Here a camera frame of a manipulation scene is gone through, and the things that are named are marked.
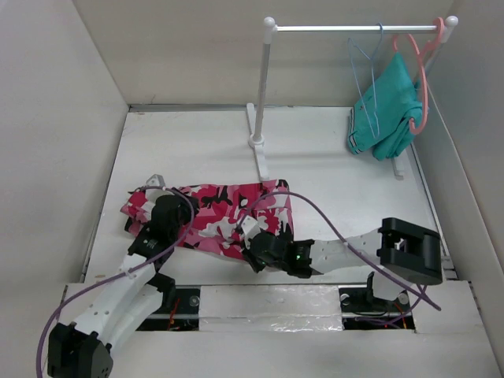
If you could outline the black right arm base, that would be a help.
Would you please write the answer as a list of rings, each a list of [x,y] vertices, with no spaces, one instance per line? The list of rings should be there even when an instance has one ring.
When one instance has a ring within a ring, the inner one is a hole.
[[[354,330],[414,330],[410,299],[403,291],[395,300],[375,298],[366,287],[339,287],[343,329]]]

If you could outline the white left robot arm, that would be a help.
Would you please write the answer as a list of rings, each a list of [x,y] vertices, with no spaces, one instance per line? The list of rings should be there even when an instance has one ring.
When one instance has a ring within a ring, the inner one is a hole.
[[[46,327],[48,376],[110,376],[114,356],[145,319],[176,307],[176,281],[160,269],[198,210],[195,198],[178,191],[157,198],[117,274],[95,284],[102,289],[96,299],[69,324]]]

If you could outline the pink camouflage trousers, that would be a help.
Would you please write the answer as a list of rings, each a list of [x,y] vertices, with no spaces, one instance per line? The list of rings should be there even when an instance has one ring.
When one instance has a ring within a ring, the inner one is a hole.
[[[262,195],[289,190],[286,180],[233,185],[200,184],[178,187],[178,191],[196,198],[198,213],[193,227],[180,246],[241,260],[243,236],[235,231],[239,219],[252,202]],[[286,195],[260,201],[251,217],[260,229],[282,239],[294,239],[291,200]]]

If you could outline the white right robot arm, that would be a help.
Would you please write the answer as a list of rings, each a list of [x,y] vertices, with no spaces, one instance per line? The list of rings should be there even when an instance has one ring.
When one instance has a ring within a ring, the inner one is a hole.
[[[280,270],[300,279],[322,276],[338,269],[378,267],[371,286],[364,290],[368,307],[381,310],[405,287],[436,286],[443,282],[439,233],[410,222],[389,217],[378,229],[332,241],[299,240],[275,235],[245,217],[239,228],[245,248],[244,259],[255,272]]]

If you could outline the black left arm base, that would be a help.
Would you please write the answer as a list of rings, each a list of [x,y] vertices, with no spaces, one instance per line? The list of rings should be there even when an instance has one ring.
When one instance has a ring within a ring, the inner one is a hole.
[[[192,332],[199,330],[201,288],[180,286],[171,307],[161,307],[137,328],[141,332]]]

